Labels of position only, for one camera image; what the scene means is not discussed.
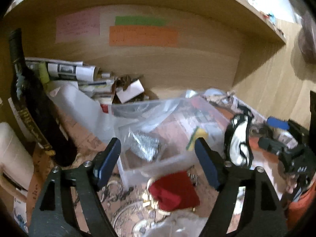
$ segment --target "black and white object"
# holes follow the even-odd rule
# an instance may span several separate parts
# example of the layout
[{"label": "black and white object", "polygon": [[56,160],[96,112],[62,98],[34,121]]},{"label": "black and white object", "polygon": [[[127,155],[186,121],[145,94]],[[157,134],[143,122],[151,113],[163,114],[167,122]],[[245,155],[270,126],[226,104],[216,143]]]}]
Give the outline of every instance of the black and white object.
[{"label": "black and white object", "polygon": [[225,131],[224,152],[227,160],[234,165],[250,168],[253,161],[249,145],[249,131],[254,115],[242,105],[238,105],[242,113],[236,114]]}]

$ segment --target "pink sticky note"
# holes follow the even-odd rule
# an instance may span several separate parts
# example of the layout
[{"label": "pink sticky note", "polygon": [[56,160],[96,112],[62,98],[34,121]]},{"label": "pink sticky note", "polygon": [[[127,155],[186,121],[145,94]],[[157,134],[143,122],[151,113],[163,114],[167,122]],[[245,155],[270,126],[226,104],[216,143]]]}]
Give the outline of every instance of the pink sticky note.
[{"label": "pink sticky note", "polygon": [[56,19],[56,43],[99,35],[100,7],[59,16]]}]

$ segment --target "bottle label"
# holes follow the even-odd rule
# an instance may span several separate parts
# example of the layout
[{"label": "bottle label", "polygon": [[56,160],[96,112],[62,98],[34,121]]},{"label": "bottle label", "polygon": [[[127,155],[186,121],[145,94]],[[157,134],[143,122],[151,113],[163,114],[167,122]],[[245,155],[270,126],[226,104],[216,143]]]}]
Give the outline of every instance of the bottle label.
[{"label": "bottle label", "polygon": [[51,150],[52,146],[49,144],[47,139],[44,137],[36,123],[34,122],[34,119],[32,118],[30,112],[27,108],[22,109],[18,112],[19,116],[21,117],[23,123],[28,128],[28,130],[32,133],[35,140],[38,142],[38,144],[43,147],[45,150]]}]

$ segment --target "yellow sponge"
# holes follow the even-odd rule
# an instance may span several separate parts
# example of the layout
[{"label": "yellow sponge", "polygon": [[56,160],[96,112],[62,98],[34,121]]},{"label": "yellow sponge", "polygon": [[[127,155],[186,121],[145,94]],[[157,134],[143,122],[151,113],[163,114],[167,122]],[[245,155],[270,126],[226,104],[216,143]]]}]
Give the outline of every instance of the yellow sponge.
[{"label": "yellow sponge", "polygon": [[204,129],[197,127],[193,131],[193,134],[191,135],[190,141],[188,145],[186,146],[186,150],[193,151],[194,150],[194,144],[197,138],[203,137],[205,140],[209,138],[209,135],[207,132],[205,132]]}]

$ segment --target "wooden shelf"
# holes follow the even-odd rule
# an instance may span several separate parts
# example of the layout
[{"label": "wooden shelf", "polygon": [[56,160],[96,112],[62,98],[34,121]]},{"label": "wooden shelf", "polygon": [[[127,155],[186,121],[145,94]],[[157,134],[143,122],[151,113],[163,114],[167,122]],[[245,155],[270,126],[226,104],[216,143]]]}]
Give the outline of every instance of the wooden shelf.
[{"label": "wooden shelf", "polygon": [[239,31],[257,35],[271,42],[285,43],[285,38],[246,0],[23,0],[8,18],[57,16],[101,5],[150,5],[188,11],[211,18]]}]

